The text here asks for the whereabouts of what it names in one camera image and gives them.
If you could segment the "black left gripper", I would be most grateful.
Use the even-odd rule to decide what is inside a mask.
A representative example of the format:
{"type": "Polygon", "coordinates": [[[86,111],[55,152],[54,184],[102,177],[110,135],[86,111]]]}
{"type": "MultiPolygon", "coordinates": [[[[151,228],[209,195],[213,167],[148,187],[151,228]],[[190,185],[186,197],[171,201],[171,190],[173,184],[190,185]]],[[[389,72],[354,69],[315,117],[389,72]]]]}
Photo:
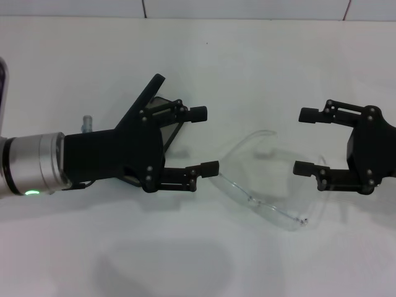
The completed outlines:
{"type": "Polygon", "coordinates": [[[133,176],[145,192],[159,190],[164,168],[161,131],[152,116],[138,113],[105,131],[64,138],[64,173],[72,183],[133,176]]]}

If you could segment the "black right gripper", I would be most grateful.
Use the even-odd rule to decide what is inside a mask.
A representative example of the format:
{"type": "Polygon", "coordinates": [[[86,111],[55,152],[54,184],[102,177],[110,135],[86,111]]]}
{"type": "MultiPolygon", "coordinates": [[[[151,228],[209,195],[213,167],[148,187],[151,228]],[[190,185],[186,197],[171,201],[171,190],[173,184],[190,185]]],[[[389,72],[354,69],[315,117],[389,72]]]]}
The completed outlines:
{"type": "Polygon", "coordinates": [[[319,191],[370,195],[384,178],[395,177],[395,127],[378,107],[327,100],[322,111],[302,108],[298,121],[355,126],[347,143],[347,162],[356,173],[295,161],[293,174],[314,176],[319,191]]]}

